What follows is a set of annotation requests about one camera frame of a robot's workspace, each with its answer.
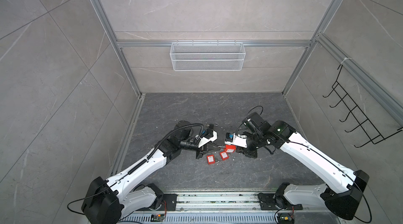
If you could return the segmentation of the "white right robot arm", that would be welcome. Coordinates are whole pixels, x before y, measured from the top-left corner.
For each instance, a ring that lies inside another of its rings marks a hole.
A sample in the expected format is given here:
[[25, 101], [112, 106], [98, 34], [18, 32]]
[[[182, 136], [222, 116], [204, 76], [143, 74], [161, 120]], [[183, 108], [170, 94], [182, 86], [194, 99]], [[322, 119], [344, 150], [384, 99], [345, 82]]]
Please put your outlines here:
[[355, 218], [361, 200], [365, 199], [368, 174], [362, 170], [353, 171], [331, 159], [284, 121], [269, 124], [254, 112], [242, 121], [242, 125], [245, 126], [243, 133], [227, 134], [227, 139], [237, 146], [239, 153], [256, 159], [260, 148], [272, 146], [294, 157], [323, 181], [320, 185], [282, 183], [272, 197], [278, 209], [310, 205], [326, 207], [345, 220]]

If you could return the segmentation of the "red safety padlock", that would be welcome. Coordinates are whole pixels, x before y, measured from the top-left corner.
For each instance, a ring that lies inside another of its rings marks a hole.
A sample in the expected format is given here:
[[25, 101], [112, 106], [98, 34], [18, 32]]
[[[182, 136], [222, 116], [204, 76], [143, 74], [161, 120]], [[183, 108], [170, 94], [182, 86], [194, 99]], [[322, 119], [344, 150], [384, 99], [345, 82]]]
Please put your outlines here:
[[229, 155], [227, 154], [227, 152], [220, 152], [219, 155], [223, 161], [229, 159]]
[[235, 146], [235, 145], [225, 145], [224, 151], [226, 153], [234, 153], [234, 152], [236, 152], [236, 149], [237, 149], [237, 146]]
[[206, 158], [207, 158], [207, 163], [208, 163], [209, 165], [216, 163], [216, 160], [215, 160], [215, 156], [214, 156], [214, 155], [208, 155]]

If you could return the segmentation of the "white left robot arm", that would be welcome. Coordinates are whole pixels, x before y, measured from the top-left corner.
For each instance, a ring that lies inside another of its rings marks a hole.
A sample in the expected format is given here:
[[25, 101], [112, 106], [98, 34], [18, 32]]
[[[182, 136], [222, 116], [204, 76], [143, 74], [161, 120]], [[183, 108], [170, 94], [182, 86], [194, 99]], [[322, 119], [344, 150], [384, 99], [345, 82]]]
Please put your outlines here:
[[135, 188], [158, 169], [178, 157], [182, 150], [196, 152], [200, 159], [207, 145], [217, 140], [214, 125], [180, 121], [150, 152], [125, 170], [107, 178], [94, 179], [83, 199], [81, 211], [91, 224], [116, 224], [123, 215], [142, 208], [157, 208], [163, 192], [154, 184]]

